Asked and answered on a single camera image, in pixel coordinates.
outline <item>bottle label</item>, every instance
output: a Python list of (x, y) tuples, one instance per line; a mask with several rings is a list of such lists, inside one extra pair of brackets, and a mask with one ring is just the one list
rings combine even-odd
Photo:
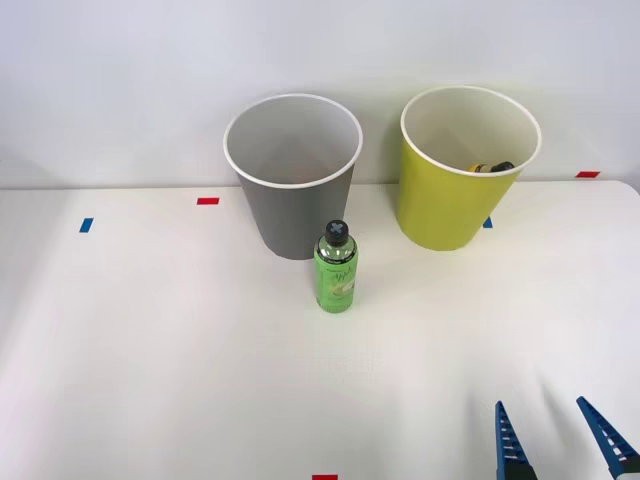
[(353, 302), (359, 256), (357, 247), (353, 254), (344, 260), (324, 259), (318, 254), (317, 249), (314, 256), (318, 304), (331, 313), (346, 310)]

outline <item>bucket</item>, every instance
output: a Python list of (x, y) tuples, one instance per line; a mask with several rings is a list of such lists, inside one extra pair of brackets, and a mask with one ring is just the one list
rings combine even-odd
[[(542, 144), (536, 119), (501, 93), (447, 86), (414, 97), (400, 119), (403, 146), (397, 218), (412, 241), (455, 250), (475, 236)], [(492, 173), (474, 164), (511, 162)]]
[(327, 98), (279, 95), (233, 119), (223, 143), (266, 246), (280, 257), (313, 258), (326, 224), (344, 215), (362, 149), (356, 117)]

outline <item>yellow bucket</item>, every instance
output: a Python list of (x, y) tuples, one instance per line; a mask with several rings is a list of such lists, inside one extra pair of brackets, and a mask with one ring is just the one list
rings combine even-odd
[[(414, 97), (400, 119), (398, 223), (418, 245), (455, 250), (471, 241), (542, 145), (536, 119), (501, 93), (448, 86)], [(511, 162), (502, 172), (467, 171)]]

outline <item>table surface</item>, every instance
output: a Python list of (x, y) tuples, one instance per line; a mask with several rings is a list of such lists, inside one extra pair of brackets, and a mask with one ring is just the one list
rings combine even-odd
[(640, 197), (518, 183), (438, 253), (395, 191), (352, 187), (339, 315), (238, 188), (0, 192), (0, 478), (493, 479), (498, 400), (538, 478), (609, 478), (575, 399), (640, 448)]

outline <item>black cap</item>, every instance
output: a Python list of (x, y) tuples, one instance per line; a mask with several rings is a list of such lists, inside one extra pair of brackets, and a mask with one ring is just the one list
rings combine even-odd
[(492, 172), (504, 172), (505, 170), (511, 170), (512, 168), (516, 168), (516, 166), (511, 162), (502, 162), (498, 165), (494, 165), (491, 167)]
[(341, 247), (349, 241), (349, 227), (342, 220), (331, 220), (327, 223), (324, 238), (332, 247)]

